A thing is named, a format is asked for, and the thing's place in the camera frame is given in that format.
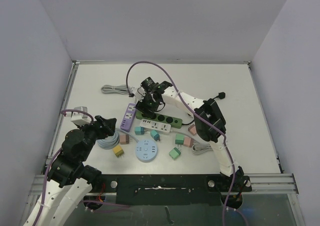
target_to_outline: white cable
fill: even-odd
[[[204,144],[200,143],[198,140],[196,140],[194,137],[192,137],[191,135],[188,135],[183,132],[175,131],[175,130],[171,130],[171,131],[174,133],[177,133],[177,134],[183,134],[183,135],[193,139],[193,141],[196,143],[196,144],[193,144],[191,147],[191,152],[193,155],[201,155],[205,152],[213,151],[213,149],[211,148],[211,146],[209,144],[204,145]]]
[[[126,85],[118,85],[118,86],[113,86],[113,85],[104,85],[101,87],[101,92],[103,94],[120,94],[120,95],[128,95],[128,89]]]

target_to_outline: green power strip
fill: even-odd
[[[156,117],[154,117],[154,118],[145,117],[143,115],[143,113],[141,113],[141,111],[137,110],[135,117],[138,120],[148,119],[148,120],[154,120],[154,121],[158,121],[158,122],[162,122],[162,123],[167,123],[167,124],[170,124],[171,127],[174,127],[177,129],[180,129],[182,127],[182,119],[171,117],[168,115],[161,115],[161,114],[157,114],[157,113],[155,113],[155,115],[156,115]]]

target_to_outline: purple power strip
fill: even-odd
[[[120,129],[129,132],[131,129],[131,125],[135,119],[135,114],[136,114],[136,104],[130,103],[122,119]]]

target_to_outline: white table surface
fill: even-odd
[[[224,91],[226,98],[217,100],[226,120],[227,145],[246,174],[280,173],[276,152],[269,135],[263,112],[254,88],[248,66],[245,64],[163,64],[175,81],[179,90],[194,97],[209,99]],[[134,102],[124,95],[104,95],[100,88],[104,84],[125,84],[126,72],[130,64],[79,65],[71,90],[67,108],[86,106],[92,115],[104,118],[117,118],[119,127],[127,105]],[[167,80],[166,76],[152,65],[137,65],[130,73],[129,86],[139,86],[150,76],[155,82]],[[167,105],[162,114],[182,118],[183,122],[192,119],[184,112]],[[138,126],[135,119],[131,128]],[[70,118],[64,118],[57,144],[57,151],[69,130],[75,128]],[[188,127],[177,129],[188,133]],[[143,163],[136,158],[136,142],[122,145],[124,155],[117,158],[112,150],[104,150],[97,144],[84,164],[91,165],[103,174],[217,174],[219,165],[213,152],[194,156],[191,149],[182,147],[176,160],[169,156],[175,147],[175,133],[160,134],[157,142],[157,157]],[[136,136],[138,139],[151,139],[149,133]]]

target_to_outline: screw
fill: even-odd
[[[208,185],[209,185],[210,188],[213,188],[215,186],[215,182],[213,180],[210,180],[208,182]]]
[[[112,181],[110,184],[111,188],[116,188],[118,186],[118,183],[116,181]]]
[[[245,184],[246,187],[250,187],[251,186],[251,182],[248,180],[248,182]]]

